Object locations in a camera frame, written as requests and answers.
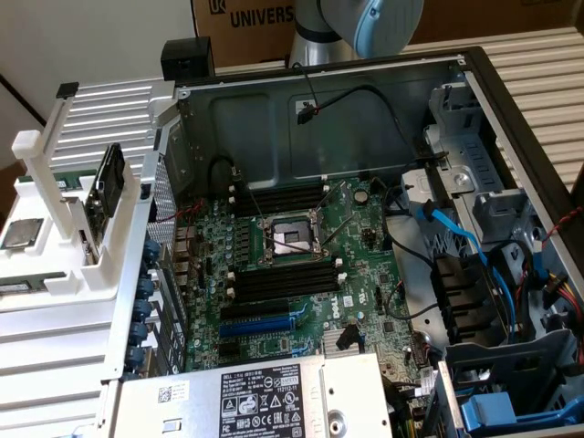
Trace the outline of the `silver power supply unit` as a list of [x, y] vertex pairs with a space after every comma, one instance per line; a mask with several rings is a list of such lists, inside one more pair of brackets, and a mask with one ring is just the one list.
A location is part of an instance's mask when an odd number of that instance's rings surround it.
[[392, 438], [373, 354], [126, 382], [113, 438]]

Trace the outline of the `graphics card on rack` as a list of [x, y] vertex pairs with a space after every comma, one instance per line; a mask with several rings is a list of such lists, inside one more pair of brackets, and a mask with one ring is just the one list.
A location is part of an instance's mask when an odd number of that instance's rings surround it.
[[87, 224], [80, 235], [86, 258], [91, 265], [99, 261], [99, 249], [109, 220], [116, 212], [125, 185], [124, 167], [120, 144], [112, 143], [106, 149], [83, 206]]

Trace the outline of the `black PCIe expansion slot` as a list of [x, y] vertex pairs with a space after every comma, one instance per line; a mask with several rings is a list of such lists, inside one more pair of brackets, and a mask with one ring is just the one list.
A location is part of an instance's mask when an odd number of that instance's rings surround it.
[[289, 302], [286, 299], [275, 299], [241, 305], [232, 305], [220, 310], [220, 320], [228, 321], [266, 316], [279, 316], [288, 314], [289, 310]]

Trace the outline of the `silver chipset heatsink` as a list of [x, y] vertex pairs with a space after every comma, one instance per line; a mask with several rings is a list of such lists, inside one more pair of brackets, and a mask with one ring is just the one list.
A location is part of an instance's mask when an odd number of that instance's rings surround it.
[[346, 329], [326, 331], [322, 338], [322, 347], [326, 354], [357, 354], [359, 352], [359, 332]]

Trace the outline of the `white plastic parts rack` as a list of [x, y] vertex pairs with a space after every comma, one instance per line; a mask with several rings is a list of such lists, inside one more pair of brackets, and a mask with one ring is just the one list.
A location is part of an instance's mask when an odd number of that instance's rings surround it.
[[[151, 151], [147, 113], [152, 85], [148, 81], [60, 87], [42, 130], [17, 133], [12, 152], [26, 169], [14, 184], [16, 201], [3, 230], [21, 219], [44, 220], [34, 245], [0, 248], [0, 278], [64, 272], [45, 281], [46, 292], [0, 296], [0, 315], [39, 308], [62, 308], [111, 301], [119, 294], [123, 268], [138, 254], [130, 240], [141, 191], [141, 168]], [[53, 174], [98, 170], [106, 149], [119, 143], [125, 185], [99, 249], [99, 261], [88, 263], [80, 231], [87, 224], [84, 203], [93, 184], [81, 179], [82, 189], [61, 192]]]

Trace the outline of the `CPU socket with metal frame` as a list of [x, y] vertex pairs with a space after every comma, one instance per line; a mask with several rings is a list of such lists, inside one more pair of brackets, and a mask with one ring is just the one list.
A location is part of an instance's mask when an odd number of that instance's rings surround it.
[[256, 221], [260, 235], [257, 263], [263, 266], [319, 262], [330, 256], [324, 246], [324, 215], [317, 209], [263, 216]]

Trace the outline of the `green RAM stick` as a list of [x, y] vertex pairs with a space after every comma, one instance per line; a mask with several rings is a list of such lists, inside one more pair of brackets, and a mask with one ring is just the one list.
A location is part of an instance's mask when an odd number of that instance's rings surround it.
[[53, 176], [56, 179], [57, 187], [61, 192], [78, 191], [82, 189], [81, 179], [90, 177], [93, 180], [96, 176], [96, 170], [82, 170], [72, 172], [55, 172]]
[[0, 296], [9, 296], [21, 293], [46, 292], [45, 281], [48, 279], [63, 278], [64, 272], [35, 273], [26, 276], [9, 276], [0, 278]]

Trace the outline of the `brown Universal Robots cardboard box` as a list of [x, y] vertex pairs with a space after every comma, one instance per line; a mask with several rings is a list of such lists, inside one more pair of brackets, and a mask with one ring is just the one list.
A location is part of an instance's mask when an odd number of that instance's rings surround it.
[[214, 65], [226, 68], [289, 57], [296, 0], [192, 0], [201, 37], [211, 39]]

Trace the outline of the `socket locking lever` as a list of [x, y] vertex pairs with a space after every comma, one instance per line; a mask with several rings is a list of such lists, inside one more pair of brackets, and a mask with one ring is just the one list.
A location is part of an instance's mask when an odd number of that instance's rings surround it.
[[344, 184], [333, 193], [319, 213], [321, 216], [319, 243], [326, 247], [344, 231], [355, 216], [353, 195], [348, 185]]
[[249, 198], [252, 200], [255, 209], [259, 215], [259, 217], [261, 218], [261, 227], [262, 229], [265, 229], [266, 227], [266, 219], [259, 207], [259, 204], [257, 203], [257, 200], [254, 196], [254, 193], [251, 191], [249, 184], [245, 181], [245, 178], [243, 176], [243, 174], [235, 167], [232, 167], [232, 179], [235, 185], [235, 188], [242, 193], [246, 193]]

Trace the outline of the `silver CPU chip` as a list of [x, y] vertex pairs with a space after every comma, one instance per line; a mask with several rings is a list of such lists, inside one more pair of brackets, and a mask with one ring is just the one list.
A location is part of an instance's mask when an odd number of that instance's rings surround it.
[[35, 244], [41, 226], [42, 218], [21, 219], [8, 225], [1, 249], [22, 249]]

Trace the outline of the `blue plastic drive bracket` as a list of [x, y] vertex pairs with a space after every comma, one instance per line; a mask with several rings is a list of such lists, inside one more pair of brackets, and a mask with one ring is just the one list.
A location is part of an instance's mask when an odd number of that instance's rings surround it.
[[461, 406], [461, 413], [473, 437], [539, 431], [584, 423], [584, 395], [558, 410], [516, 415], [506, 392], [478, 394]]

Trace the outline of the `green Dell motherboard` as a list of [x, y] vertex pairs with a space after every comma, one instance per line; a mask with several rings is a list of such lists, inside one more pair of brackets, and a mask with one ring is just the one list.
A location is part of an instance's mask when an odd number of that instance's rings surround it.
[[175, 215], [188, 371], [325, 354], [375, 354], [416, 385], [443, 356], [419, 327], [433, 312], [406, 286], [403, 190], [378, 178], [197, 197]]

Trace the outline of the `blue PCIe expansion slot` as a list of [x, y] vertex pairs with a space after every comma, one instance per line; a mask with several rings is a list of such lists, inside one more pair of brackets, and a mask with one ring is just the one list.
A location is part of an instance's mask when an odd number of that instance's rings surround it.
[[296, 319], [293, 317], [274, 317], [258, 320], [239, 321], [223, 324], [219, 328], [219, 337], [236, 338], [281, 331], [293, 331]]

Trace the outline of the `black fan shroud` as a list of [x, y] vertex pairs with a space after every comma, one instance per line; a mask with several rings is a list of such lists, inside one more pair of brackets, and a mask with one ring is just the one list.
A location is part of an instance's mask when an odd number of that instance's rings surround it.
[[495, 347], [504, 341], [504, 311], [494, 299], [478, 255], [437, 255], [431, 280], [450, 344]]

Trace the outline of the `black RAM slot bank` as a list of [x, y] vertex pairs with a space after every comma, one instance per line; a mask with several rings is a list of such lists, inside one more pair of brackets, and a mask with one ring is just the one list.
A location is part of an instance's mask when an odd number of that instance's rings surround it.
[[[303, 211], [315, 208], [325, 198], [330, 186], [323, 182], [313, 182], [280, 188], [253, 190], [263, 215]], [[227, 205], [236, 217], [258, 215], [256, 208], [246, 193], [234, 191], [229, 194]]]
[[295, 298], [340, 290], [348, 274], [342, 260], [321, 260], [228, 273], [226, 295], [237, 303]]

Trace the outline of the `metal disk bay cage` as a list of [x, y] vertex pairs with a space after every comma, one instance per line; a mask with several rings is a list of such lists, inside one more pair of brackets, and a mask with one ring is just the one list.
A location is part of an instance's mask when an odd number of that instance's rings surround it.
[[472, 250], [464, 237], [424, 219], [422, 207], [428, 201], [472, 233], [484, 250], [524, 240], [530, 202], [510, 182], [495, 132], [471, 87], [462, 82], [434, 89], [429, 111], [433, 119], [422, 132], [422, 143], [434, 159], [401, 178], [426, 246], [436, 254]]

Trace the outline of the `open black PC case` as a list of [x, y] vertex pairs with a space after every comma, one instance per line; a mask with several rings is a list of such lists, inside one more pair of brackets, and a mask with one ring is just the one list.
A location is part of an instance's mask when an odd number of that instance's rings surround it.
[[[422, 132], [434, 89], [466, 83], [496, 135], [510, 182], [531, 206], [522, 241], [484, 250], [475, 236], [428, 201], [422, 215], [464, 237], [471, 252], [436, 254], [425, 244], [402, 176], [433, 161]], [[421, 331], [443, 356], [411, 388], [381, 372], [392, 438], [584, 438], [584, 423], [473, 437], [461, 406], [478, 394], [506, 392], [516, 415], [555, 411], [584, 395], [584, 195], [569, 192], [477, 47], [322, 68], [221, 74], [151, 95], [156, 141], [144, 163], [135, 215], [139, 259], [114, 331], [120, 371], [104, 388], [99, 438], [113, 438], [121, 387], [174, 376], [184, 366], [187, 311], [174, 270], [175, 215], [197, 197], [238, 191], [235, 166], [251, 191], [378, 178], [403, 190], [406, 214], [390, 221], [404, 241], [406, 286], [414, 305], [433, 312]], [[507, 335], [495, 347], [449, 343], [431, 280], [441, 254], [478, 255]]]

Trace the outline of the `small black box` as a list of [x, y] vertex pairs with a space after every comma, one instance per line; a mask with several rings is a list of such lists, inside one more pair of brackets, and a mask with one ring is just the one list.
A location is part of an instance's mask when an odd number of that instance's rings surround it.
[[211, 38], [198, 36], [168, 40], [161, 53], [162, 75], [176, 85], [215, 76]]

